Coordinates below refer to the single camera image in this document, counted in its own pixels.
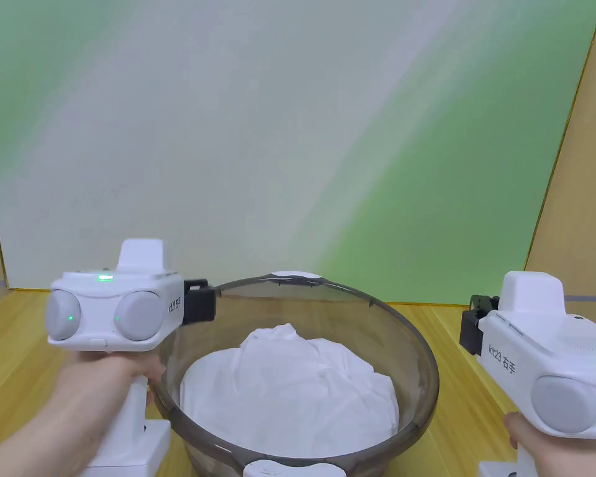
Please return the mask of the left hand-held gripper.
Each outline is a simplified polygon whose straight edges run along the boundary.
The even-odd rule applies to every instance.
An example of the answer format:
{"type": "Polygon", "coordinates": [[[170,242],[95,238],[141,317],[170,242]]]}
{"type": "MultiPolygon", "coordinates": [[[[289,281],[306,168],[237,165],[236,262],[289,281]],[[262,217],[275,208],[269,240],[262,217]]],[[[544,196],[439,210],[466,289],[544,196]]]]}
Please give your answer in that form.
{"type": "MultiPolygon", "coordinates": [[[[172,270],[160,239],[124,240],[114,269],[69,271],[46,304],[50,344],[76,352],[149,352],[183,325],[212,321],[216,292],[172,270]]],[[[170,423],[145,416],[148,380],[135,378],[84,476],[155,476],[170,423]]]]}

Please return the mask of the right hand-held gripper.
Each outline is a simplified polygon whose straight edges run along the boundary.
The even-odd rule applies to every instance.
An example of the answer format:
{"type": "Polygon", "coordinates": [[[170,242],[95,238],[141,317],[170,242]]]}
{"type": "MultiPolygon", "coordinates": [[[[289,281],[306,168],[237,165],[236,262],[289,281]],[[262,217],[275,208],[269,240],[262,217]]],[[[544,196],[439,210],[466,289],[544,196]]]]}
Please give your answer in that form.
{"type": "MultiPolygon", "coordinates": [[[[562,283],[511,271],[500,296],[473,295],[459,342],[536,429],[596,441],[596,323],[565,308],[562,283]]],[[[517,448],[513,463],[483,461],[479,476],[539,476],[517,448]]]]}

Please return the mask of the person's left hand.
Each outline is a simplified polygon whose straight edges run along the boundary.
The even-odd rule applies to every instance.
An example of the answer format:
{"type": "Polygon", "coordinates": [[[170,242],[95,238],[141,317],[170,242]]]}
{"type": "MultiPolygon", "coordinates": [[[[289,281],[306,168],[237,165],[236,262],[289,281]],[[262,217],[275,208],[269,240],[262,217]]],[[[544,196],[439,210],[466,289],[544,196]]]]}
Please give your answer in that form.
{"type": "Polygon", "coordinates": [[[165,366],[147,353],[86,353],[58,374],[50,399],[34,428],[51,452],[52,476],[77,476],[102,445],[136,378],[159,382],[165,366]]]}

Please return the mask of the person's right hand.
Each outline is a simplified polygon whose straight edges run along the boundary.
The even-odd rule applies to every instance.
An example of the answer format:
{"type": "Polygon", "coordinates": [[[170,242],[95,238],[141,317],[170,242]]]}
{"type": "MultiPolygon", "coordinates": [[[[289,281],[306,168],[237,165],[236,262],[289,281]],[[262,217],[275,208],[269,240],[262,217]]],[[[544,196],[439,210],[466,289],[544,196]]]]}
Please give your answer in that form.
{"type": "Polygon", "coordinates": [[[513,448],[532,457],[539,476],[596,476],[596,441],[560,438],[534,428],[518,412],[504,418],[513,448]]]}

